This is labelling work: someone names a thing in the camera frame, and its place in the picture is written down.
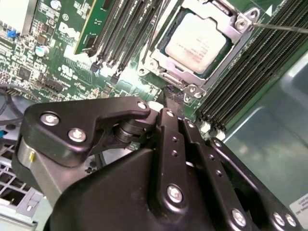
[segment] screwdriver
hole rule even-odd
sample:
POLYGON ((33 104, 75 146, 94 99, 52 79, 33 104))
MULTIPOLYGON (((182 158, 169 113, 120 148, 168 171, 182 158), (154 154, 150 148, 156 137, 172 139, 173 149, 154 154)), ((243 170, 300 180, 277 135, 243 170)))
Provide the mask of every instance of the screwdriver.
POLYGON ((273 29, 273 30, 286 30, 286 31, 293 31, 301 34, 308 34, 308 29, 306 28, 300 28, 300 27, 293 27, 293 26, 277 26, 277 25, 271 25, 271 24, 259 24, 259 23, 253 23, 255 27, 260 28, 267 28, 267 29, 273 29))

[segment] green circuit board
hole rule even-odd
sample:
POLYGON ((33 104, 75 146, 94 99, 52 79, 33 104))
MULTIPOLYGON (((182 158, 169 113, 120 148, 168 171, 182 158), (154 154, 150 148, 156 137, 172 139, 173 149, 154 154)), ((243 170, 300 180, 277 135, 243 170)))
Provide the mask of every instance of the green circuit board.
MULTIPOLYGON (((258 7, 261 12, 260 21, 267 22, 282 0, 229 2, 242 12, 258 7)), ((141 48, 149 37, 154 21, 149 24, 117 84, 111 82, 111 69, 103 68, 98 73, 90 71, 95 58, 89 58, 82 50, 87 34, 99 33, 102 29, 109 11, 101 10, 103 4, 104 0, 61 0, 61 9, 54 10, 51 8, 51 0, 38 0, 29 35, 7 38, 6 29, 0 27, 1 83, 15 84, 30 90, 42 102, 124 96, 138 96, 146 101, 155 101, 167 83, 154 74, 141 77, 136 70, 141 48), (44 32, 44 25, 48 25, 52 33, 44 32), (49 50, 48 55, 43 58, 35 54, 37 41, 42 36, 49 50), (30 71, 29 77, 19 76, 21 67, 30 71), (52 92, 42 87, 39 82, 41 75, 59 82, 64 87, 63 90, 52 92)), ((195 112, 202 101, 203 98, 184 103, 185 116, 194 120, 195 112)))

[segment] small yellow label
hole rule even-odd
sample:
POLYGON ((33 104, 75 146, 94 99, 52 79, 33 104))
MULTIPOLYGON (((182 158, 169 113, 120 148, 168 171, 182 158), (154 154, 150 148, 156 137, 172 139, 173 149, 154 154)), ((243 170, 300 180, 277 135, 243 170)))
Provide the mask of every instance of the small yellow label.
POLYGON ((33 163, 35 161, 35 152, 34 151, 30 152, 29 159, 30 159, 31 163, 33 163))

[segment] screw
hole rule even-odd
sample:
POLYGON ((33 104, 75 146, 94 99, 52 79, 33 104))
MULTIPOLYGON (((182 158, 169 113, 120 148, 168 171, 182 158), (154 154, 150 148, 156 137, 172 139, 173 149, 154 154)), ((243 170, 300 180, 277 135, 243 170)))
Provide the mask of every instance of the screw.
POLYGON ((185 97, 185 102, 189 102, 190 100, 192 100, 192 98, 190 96, 185 97))
POLYGON ((285 218, 287 218, 287 221, 289 222, 290 225, 292 225, 293 227, 296 227, 296 222, 295 222, 295 220, 293 219, 293 217, 291 217, 291 215, 286 214, 286 215, 285 215, 285 218))
POLYGON ((86 134, 79 128, 74 128, 68 132, 68 137, 75 142, 81 143, 86 140, 86 134))
POLYGON ((235 208, 232 210, 232 216, 239 226, 242 226, 242 227, 246 226, 246 220, 238 209, 235 208))
POLYGON ((247 26, 247 22, 244 19, 240 19, 235 23, 235 27, 238 30, 244 30, 247 26))
POLYGON ((170 111, 170 110, 168 110, 168 111, 167 111, 167 115, 168 115, 168 116, 170 116, 170 117, 174 117, 173 112, 172 112, 172 111, 170 111))
POLYGON ((154 59, 151 59, 149 61, 149 66, 150 66, 151 69, 156 69, 158 67, 158 63, 154 59))
POLYGON ((55 126, 57 125, 60 120, 56 115, 46 113, 40 117, 40 120, 43 122, 43 124, 46 124, 48 126, 55 126))
POLYGON ((215 145, 216 145, 217 147, 221 147, 221 143, 218 142, 217 140, 214 140, 214 143, 215 143, 215 145))
POLYGON ((146 109, 146 105, 144 102, 138 102, 138 107, 141 109, 146 109))
POLYGON ((285 225, 283 218, 278 213, 273 213, 273 216, 275 217, 275 220, 278 224, 280 224, 281 226, 285 225))
POLYGON ((190 92, 194 93, 196 91, 196 87, 191 87, 190 92))
POLYGON ((171 201, 174 203, 180 203, 183 200, 183 195, 180 189, 174 185, 169 185, 167 188, 167 194, 171 201))
POLYGON ((188 126, 190 126, 191 128, 194 128, 194 124, 191 121, 188 121, 188 126))

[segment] cable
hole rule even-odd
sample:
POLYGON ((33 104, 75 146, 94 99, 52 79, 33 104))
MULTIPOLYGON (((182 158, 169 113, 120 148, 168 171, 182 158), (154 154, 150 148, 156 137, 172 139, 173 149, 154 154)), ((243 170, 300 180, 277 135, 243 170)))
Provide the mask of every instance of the cable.
POLYGON ((10 109, 13 111, 13 113, 15 114, 15 116, 17 118, 23 117, 24 113, 22 113, 16 106, 16 104, 14 103, 11 95, 7 95, 7 105, 10 107, 10 109))
POLYGON ((0 126, 6 126, 8 124, 17 124, 17 123, 21 123, 22 121, 23 121, 22 118, 2 120, 0 121, 0 126))
POLYGON ((0 89, 0 93, 4 95, 4 99, 5 99, 2 107, 0 108, 0 115, 2 115, 8 105, 7 104, 8 94, 3 89, 0 89))

